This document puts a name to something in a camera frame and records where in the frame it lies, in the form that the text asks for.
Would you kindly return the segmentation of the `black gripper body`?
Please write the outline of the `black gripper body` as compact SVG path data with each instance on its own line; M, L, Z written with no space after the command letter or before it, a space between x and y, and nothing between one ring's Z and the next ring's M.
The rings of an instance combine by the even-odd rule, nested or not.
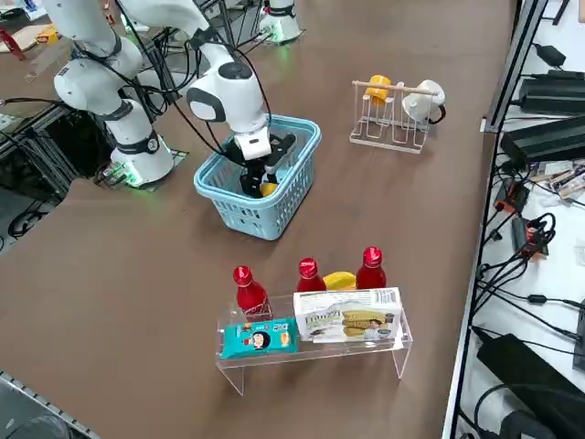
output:
M283 162L284 157L288 155L289 150L296 142L296 136L294 134L287 134L284 137L279 137L276 134L271 134L270 141L271 153L269 155L245 160L234 137L231 137L226 142L226 158L229 161L248 169L260 168L265 173L275 173L278 166Z

